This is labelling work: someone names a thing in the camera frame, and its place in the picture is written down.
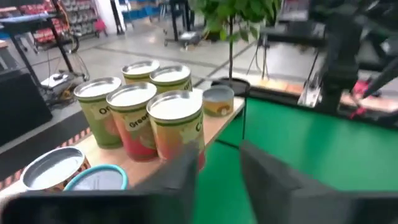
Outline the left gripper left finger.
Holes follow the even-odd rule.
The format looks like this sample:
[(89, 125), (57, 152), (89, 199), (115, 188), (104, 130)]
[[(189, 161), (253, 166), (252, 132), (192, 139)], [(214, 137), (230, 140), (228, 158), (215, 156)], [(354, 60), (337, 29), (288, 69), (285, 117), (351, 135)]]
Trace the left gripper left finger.
[(138, 224), (191, 224), (198, 146), (190, 142), (181, 152), (136, 185), (140, 196)]

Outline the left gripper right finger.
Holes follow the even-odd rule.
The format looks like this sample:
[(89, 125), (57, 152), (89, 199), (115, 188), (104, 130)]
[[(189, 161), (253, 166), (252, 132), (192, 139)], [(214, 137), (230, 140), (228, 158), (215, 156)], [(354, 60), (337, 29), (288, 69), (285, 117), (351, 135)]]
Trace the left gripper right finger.
[(316, 224), (316, 180), (259, 149), (239, 146), (241, 170), (257, 224)]

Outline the tall orange label can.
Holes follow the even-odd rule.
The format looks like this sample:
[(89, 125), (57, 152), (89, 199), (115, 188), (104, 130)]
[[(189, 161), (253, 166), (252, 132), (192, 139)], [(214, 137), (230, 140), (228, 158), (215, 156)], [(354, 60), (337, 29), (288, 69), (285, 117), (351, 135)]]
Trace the tall orange label can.
[(200, 91), (172, 90), (161, 93), (147, 104), (159, 157), (170, 160), (194, 143), (198, 148), (198, 169), (205, 166), (203, 97)]

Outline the tall red label can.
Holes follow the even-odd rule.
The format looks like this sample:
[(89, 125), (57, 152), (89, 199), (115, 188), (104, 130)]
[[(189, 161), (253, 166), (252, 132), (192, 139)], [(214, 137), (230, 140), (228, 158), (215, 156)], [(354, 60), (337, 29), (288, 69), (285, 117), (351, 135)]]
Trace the tall red label can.
[(155, 85), (137, 82), (123, 85), (107, 97), (127, 155), (135, 161), (158, 157), (147, 104), (157, 94)]

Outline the teal rimmed can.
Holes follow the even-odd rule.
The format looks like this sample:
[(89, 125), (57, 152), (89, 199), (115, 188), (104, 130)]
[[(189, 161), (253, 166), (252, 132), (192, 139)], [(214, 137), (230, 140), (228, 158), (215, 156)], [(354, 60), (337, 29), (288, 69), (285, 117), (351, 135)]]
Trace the teal rimmed can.
[(129, 179), (126, 172), (114, 164), (91, 167), (76, 175), (65, 186), (67, 190), (126, 190)]

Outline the short mushroom can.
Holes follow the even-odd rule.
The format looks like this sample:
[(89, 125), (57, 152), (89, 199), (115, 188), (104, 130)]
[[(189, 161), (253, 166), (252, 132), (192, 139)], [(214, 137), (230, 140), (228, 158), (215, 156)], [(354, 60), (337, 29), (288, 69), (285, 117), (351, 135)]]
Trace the short mushroom can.
[(212, 117), (231, 114), (234, 108), (234, 91), (225, 85), (215, 85), (203, 92), (203, 109)]

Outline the tall green label can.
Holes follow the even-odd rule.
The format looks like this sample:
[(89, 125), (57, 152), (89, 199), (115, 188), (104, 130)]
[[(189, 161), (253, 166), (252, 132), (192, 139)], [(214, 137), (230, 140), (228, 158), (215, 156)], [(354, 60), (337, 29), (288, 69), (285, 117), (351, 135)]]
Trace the tall green label can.
[(192, 91), (191, 70), (186, 65), (162, 67), (150, 74), (150, 82), (157, 87), (157, 93), (172, 90)]
[(143, 60), (125, 65), (121, 69), (126, 84), (150, 82), (150, 74), (160, 68), (158, 60)]
[(79, 84), (74, 89), (97, 145), (103, 149), (122, 146), (122, 140), (106, 101), (109, 93), (122, 84), (120, 78), (103, 77)]

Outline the patterned black beans can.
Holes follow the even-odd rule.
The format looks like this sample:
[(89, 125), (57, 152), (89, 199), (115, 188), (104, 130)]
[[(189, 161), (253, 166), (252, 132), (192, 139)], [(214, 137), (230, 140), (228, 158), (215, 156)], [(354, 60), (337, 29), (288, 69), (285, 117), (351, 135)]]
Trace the patterned black beans can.
[(91, 167), (76, 147), (60, 147), (42, 154), (22, 172), (21, 182), (28, 191), (62, 191), (79, 173)]

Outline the green table mat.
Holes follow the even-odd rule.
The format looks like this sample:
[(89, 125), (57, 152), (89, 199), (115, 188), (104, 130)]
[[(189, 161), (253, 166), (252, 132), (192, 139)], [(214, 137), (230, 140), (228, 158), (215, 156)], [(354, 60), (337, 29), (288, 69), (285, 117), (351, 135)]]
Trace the green table mat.
[(398, 190), (398, 130), (248, 100), (206, 150), (193, 224), (255, 224), (236, 146), (247, 140), (340, 190)]

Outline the black plant pot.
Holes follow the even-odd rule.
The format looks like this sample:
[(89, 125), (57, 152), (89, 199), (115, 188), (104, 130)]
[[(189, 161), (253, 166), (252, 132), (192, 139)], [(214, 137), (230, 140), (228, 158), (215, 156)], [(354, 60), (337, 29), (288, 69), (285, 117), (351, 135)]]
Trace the black plant pot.
[(241, 78), (232, 78), (231, 80), (229, 78), (219, 78), (212, 81), (211, 86), (215, 85), (228, 86), (234, 91), (235, 96), (240, 97), (248, 97), (251, 88), (251, 84)]

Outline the black hazard striped floor mat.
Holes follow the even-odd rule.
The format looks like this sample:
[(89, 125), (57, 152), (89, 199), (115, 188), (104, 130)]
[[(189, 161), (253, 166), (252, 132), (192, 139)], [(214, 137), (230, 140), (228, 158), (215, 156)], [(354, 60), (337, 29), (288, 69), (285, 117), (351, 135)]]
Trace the black hazard striped floor mat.
[(85, 115), (79, 111), (0, 153), (0, 191), (17, 182), (25, 167), (37, 157), (58, 147), (72, 146), (89, 134)]

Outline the black background cabinet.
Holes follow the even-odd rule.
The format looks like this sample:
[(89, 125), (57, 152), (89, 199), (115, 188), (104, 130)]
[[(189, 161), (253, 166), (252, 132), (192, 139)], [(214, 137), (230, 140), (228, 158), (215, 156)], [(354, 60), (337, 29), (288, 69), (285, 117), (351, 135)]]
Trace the black background cabinet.
[(0, 146), (51, 119), (52, 114), (28, 73), (0, 73)]

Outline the green leafy plant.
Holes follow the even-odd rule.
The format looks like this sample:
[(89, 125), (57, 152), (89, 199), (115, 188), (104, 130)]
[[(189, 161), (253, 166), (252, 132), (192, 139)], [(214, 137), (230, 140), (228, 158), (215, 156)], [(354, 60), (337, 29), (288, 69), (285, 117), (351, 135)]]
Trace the green leafy plant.
[(259, 26), (274, 25), (282, 0), (188, 0), (205, 19), (205, 34), (218, 34), (229, 47), (228, 78), (233, 77), (233, 47), (259, 38)]

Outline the wooden shelf black frame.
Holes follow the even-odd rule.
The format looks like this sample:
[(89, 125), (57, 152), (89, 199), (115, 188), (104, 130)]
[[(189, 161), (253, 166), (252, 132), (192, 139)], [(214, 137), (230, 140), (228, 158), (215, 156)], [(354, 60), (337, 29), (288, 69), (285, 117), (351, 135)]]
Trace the wooden shelf black frame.
[[(212, 117), (205, 114), (203, 116), (205, 147), (210, 147), (211, 144), (219, 137), (221, 132), (224, 131), (232, 120), (237, 117), (238, 113), (244, 109), (244, 99), (241, 97), (235, 97), (234, 108), (231, 114), (224, 117)], [(63, 142), (61, 146), (76, 146), (84, 152), (91, 166), (115, 164), (122, 167), (124, 171), (126, 171), (131, 185), (136, 185), (141, 182), (151, 173), (156, 171), (162, 164), (159, 159), (154, 159), (149, 162), (134, 162), (128, 158), (123, 148), (100, 149), (89, 128), (82, 130), (74, 137)], [(0, 182), (0, 201), (11, 195), (26, 191), (26, 188), (19, 180), (19, 176), (21, 174), (21, 171), (17, 171), (11, 177)]]

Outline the black table frame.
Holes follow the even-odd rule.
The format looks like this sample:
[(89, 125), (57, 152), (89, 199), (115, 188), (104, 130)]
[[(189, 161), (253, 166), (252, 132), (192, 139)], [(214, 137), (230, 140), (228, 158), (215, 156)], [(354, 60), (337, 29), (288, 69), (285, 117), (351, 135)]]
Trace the black table frame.
[(349, 105), (347, 103), (340, 103), (335, 110), (320, 110), (319, 108), (311, 108), (301, 106), (298, 104), (299, 96), (293, 93), (286, 93), (277, 90), (270, 90), (257, 86), (251, 86), (249, 97), (262, 101), (269, 101), (272, 103), (289, 106), (291, 108), (311, 111), (318, 114), (324, 114), (341, 119), (350, 119), (356, 122), (373, 124), (387, 129), (398, 130), (398, 115), (392, 119), (391, 116), (394, 112), (385, 112), (376, 109), (364, 109), (364, 112), (355, 114), (358, 109), (357, 106)]

